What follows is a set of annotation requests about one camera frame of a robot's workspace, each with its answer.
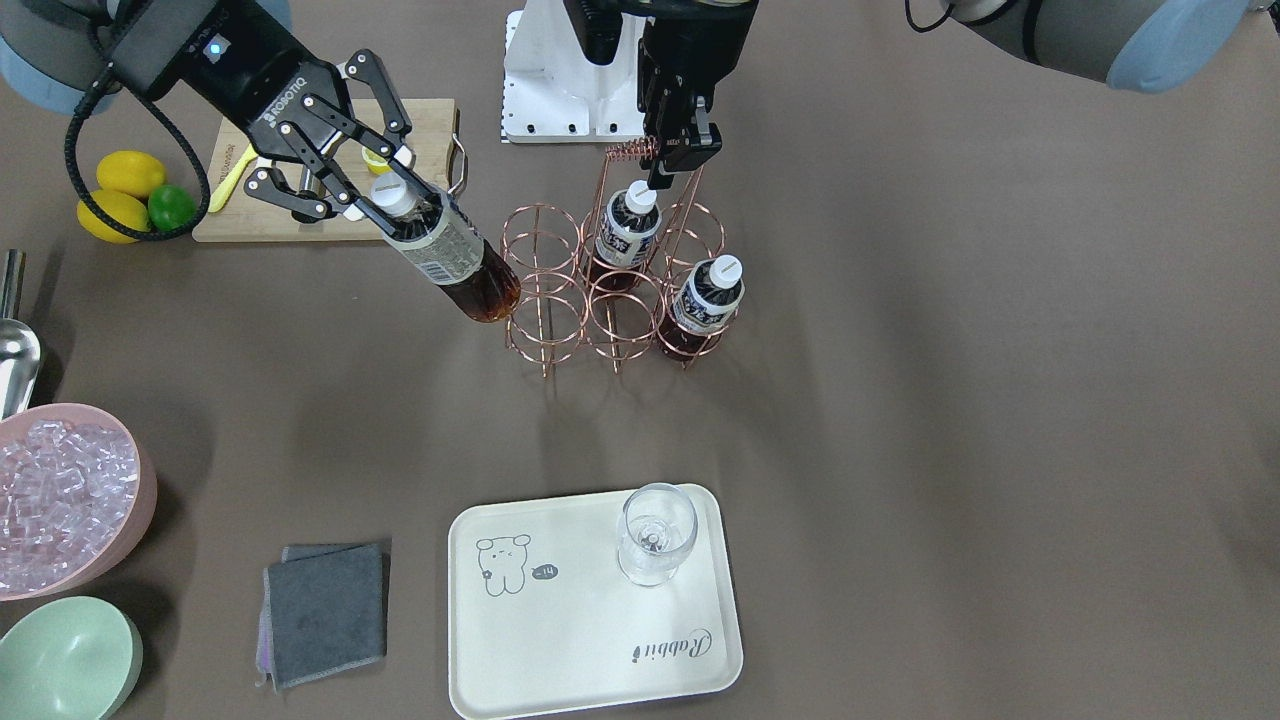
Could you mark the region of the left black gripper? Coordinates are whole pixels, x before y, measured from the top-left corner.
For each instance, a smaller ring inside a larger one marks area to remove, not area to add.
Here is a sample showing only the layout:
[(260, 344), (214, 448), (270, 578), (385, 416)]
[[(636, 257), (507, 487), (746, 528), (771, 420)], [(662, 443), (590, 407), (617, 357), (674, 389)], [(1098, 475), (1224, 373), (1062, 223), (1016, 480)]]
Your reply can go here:
[(614, 60), (626, 15), (646, 20), (637, 44), (637, 109), (646, 141), (646, 187), (669, 190), (722, 147), (710, 119), (716, 86), (739, 64), (756, 1), (567, 1), (585, 58)]

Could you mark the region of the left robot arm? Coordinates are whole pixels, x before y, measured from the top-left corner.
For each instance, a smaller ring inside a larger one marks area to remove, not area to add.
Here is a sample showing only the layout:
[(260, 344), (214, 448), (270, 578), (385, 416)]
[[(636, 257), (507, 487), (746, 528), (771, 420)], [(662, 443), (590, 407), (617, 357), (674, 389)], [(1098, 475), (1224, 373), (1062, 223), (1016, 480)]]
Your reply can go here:
[[(1114, 90), (1162, 94), (1201, 72), (1230, 40), (1249, 1), (942, 1), (923, 35), (961, 26), (1018, 60)], [(700, 169), (723, 146), (710, 111), (716, 86), (739, 64), (755, 1), (567, 1), (585, 59), (612, 63), (626, 17), (643, 18), (636, 105), (641, 168), (653, 190)]]

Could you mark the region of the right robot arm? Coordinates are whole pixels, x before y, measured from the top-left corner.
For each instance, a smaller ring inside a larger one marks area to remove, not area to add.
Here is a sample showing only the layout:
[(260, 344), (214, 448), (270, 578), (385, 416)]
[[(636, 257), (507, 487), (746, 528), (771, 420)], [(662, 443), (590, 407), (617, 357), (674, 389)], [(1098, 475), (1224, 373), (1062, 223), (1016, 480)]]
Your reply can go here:
[(192, 218), (136, 231), (93, 200), (77, 143), (102, 100), (132, 94), (175, 138), (191, 143), (156, 101), (186, 83), (237, 127), (260, 169), (246, 192), (310, 222), (371, 220), (393, 240), (410, 224), (376, 208), (335, 159), (357, 143), (387, 161), (394, 178), (438, 208), (454, 200), (419, 177), (406, 143), (412, 129), (381, 59), (362, 49), (333, 64), (293, 36), (285, 1), (5, 1), (3, 77), (33, 104), (67, 114), (64, 160), (87, 213), (131, 241), (170, 240), (193, 231), (211, 204), (207, 181)]

